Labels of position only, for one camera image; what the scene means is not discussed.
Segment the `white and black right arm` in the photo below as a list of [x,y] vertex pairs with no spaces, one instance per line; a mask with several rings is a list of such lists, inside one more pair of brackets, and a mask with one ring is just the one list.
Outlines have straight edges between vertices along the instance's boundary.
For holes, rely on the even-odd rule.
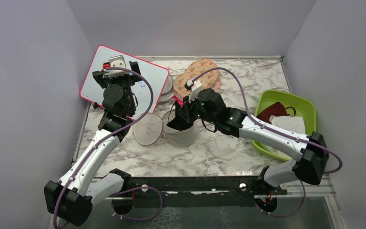
[[214,125],[214,131],[237,138],[250,139],[275,148],[291,160],[276,166],[267,166],[256,181],[256,189],[262,194],[283,183],[301,180],[319,185],[325,173],[329,153],[321,134],[292,133],[248,115],[246,111],[227,107],[221,95],[212,89],[199,92],[197,98],[183,100],[176,105],[175,117],[168,126],[184,130],[196,120]]

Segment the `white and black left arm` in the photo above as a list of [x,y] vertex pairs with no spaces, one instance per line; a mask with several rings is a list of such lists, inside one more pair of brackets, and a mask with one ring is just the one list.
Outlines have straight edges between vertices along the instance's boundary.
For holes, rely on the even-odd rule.
[[129,62],[130,69],[122,63],[103,64],[103,69],[92,72],[96,83],[104,89],[102,106],[104,115],[90,145],[82,156],[57,182],[49,181],[44,187],[47,210],[53,214],[56,229],[69,223],[80,226],[89,217],[95,194],[89,194],[96,172],[124,139],[135,124],[138,100],[132,86],[143,77],[137,62]]

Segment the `white mesh laundry bag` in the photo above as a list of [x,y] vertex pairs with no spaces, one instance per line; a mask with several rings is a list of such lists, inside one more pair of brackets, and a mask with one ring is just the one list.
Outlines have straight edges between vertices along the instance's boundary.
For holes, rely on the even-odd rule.
[[174,109],[163,117],[157,114],[147,113],[139,122],[132,126],[135,140],[142,146],[154,144],[164,136],[174,146],[188,146],[193,144],[199,135],[199,127],[196,123],[184,130],[178,130],[170,126],[175,118]]

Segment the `black and orange bra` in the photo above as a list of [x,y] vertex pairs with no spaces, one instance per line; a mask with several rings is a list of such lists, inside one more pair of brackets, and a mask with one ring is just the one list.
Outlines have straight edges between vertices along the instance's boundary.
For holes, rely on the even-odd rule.
[[175,101],[171,107],[170,113],[168,114],[167,126],[178,131],[184,131],[191,128],[193,123],[188,123],[178,114],[180,108],[181,105],[179,102]]

